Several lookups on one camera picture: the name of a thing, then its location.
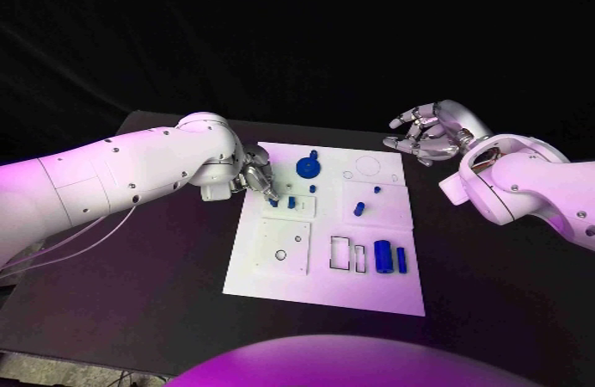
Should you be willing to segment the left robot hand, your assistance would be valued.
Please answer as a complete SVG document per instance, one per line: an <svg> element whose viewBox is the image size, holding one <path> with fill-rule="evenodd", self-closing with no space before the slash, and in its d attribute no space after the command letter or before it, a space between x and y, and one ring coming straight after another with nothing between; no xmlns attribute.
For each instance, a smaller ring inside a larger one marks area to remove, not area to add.
<svg viewBox="0 0 595 387"><path fill-rule="evenodd" d="M236 159L240 168L229 182L230 191L239 193L246 189L259 192L266 201L278 202L279 194L273 188L273 174L268 151L256 144L243 146L242 158Z"/></svg>

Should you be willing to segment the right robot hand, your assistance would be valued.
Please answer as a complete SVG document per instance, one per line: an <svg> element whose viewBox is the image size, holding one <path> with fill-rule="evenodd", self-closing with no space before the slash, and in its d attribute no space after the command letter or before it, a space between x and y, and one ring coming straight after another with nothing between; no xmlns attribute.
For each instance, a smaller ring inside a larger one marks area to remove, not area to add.
<svg viewBox="0 0 595 387"><path fill-rule="evenodd" d="M383 145L412 155L426 167L456 155L463 156L492 136L471 110L451 100L413 107L391 119L389 127L396 129L406 124L406 134L384 137Z"/></svg>

